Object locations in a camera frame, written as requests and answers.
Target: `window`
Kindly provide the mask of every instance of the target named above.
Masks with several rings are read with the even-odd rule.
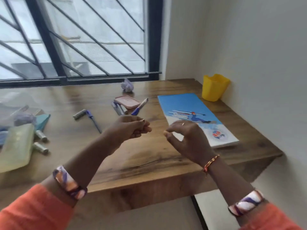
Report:
[[[1,0],[0,87],[157,80],[163,0]]]

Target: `table top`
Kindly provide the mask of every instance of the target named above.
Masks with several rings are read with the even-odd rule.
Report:
[[[201,171],[201,167],[183,158],[166,141],[163,131],[168,123],[157,98],[158,95],[181,93],[195,93],[201,98],[201,89],[201,84],[194,79],[135,82],[132,96],[139,101],[149,98],[139,116],[150,122],[153,131],[124,142],[113,155],[107,157],[91,181],[89,192]],[[122,95],[118,83],[1,89],[0,95],[10,91],[28,92],[45,112],[51,114],[44,129],[50,140],[46,146],[51,153],[43,156],[33,152],[27,166],[0,174],[0,195],[16,189],[17,193],[24,192],[41,182],[55,167],[65,163],[98,137],[99,133],[89,118],[85,116],[75,121],[72,116],[82,109],[89,109],[98,125],[104,129],[118,118],[111,101]],[[282,151],[222,101],[201,100],[240,140],[237,146],[217,149],[229,165],[282,155]]]

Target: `orange shirt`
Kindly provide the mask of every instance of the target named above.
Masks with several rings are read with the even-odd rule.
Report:
[[[73,208],[60,201],[38,184],[0,212],[1,230],[64,230],[73,215]],[[254,217],[240,230],[299,230],[273,204]]]

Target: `pink plastic lid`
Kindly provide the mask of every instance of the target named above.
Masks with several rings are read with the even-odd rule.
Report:
[[[114,101],[117,103],[123,105],[125,108],[131,109],[138,107],[141,103],[138,100],[135,100],[134,98],[128,96],[128,95],[123,95],[114,98]]]

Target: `bracelet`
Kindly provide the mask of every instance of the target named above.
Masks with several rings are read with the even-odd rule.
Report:
[[[207,174],[208,173],[208,167],[214,162],[220,155],[216,155],[213,157],[204,167],[204,172]]]
[[[66,193],[74,199],[79,200],[87,194],[87,188],[83,189],[78,185],[62,165],[57,167],[52,175]]]
[[[239,202],[229,206],[228,210],[236,217],[242,216],[262,203],[263,200],[263,194],[259,190],[255,189]]]

